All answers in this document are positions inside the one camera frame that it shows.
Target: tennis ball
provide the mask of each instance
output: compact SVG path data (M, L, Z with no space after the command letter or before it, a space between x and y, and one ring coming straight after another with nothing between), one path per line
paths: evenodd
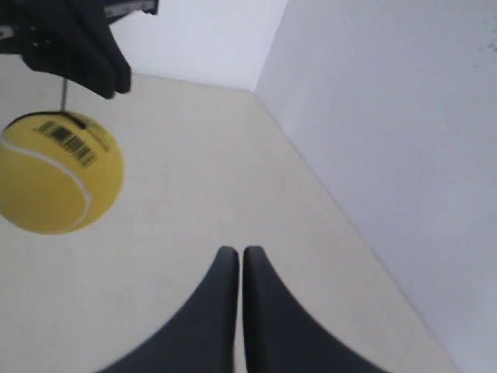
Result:
M14 120L0 138L0 214L40 234L72 232L112 206L123 182L119 145L79 113Z

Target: floor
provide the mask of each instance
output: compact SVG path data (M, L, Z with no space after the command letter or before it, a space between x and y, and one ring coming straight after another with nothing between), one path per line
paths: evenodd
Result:
M0 66L5 124L57 108L60 79L17 58ZM219 246L251 244L364 356L395 373L455 372L253 95L141 76L112 101L76 85L69 95L70 109L115 134L125 184L110 212L76 233L34 235L0 221L2 373L102 368L181 306Z

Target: metal rod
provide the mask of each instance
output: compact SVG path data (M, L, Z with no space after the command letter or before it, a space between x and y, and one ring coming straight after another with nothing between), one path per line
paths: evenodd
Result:
M68 106L68 83L69 81L64 78L62 81L61 111L66 111Z

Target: barcode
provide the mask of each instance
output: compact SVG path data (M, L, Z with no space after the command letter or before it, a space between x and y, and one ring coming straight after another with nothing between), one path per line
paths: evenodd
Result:
M95 152L81 138L52 120L43 123L36 131L58 143L84 167L91 165L96 160Z

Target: white seam line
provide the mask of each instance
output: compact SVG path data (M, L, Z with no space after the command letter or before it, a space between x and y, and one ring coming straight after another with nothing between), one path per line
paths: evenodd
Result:
M81 179L79 179L65 164L63 164L59 161L56 161L55 159L52 159L50 157L47 157L45 154L41 154L41 153L35 152L33 150L20 148L19 146L12 145L12 144L8 143L4 138L0 139L0 144L4 145L8 150L40 159L42 161L45 161L46 163L49 163L53 167L58 168L60 171L62 171L63 173L65 173L66 175L71 177L72 181L75 182L75 184L78 186L78 188L82 192L83 197L85 198L85 209L83 210L82 215L72 225L70 225L66 229L62 229L60 231L41 232L41 233L48 234L48 235L57 235L57 234L65 233L65 232L73 229L75 226L80 224L86 218L86 215L88 214L90 206L92 206L92 195L85 189L85 184L83 184Z

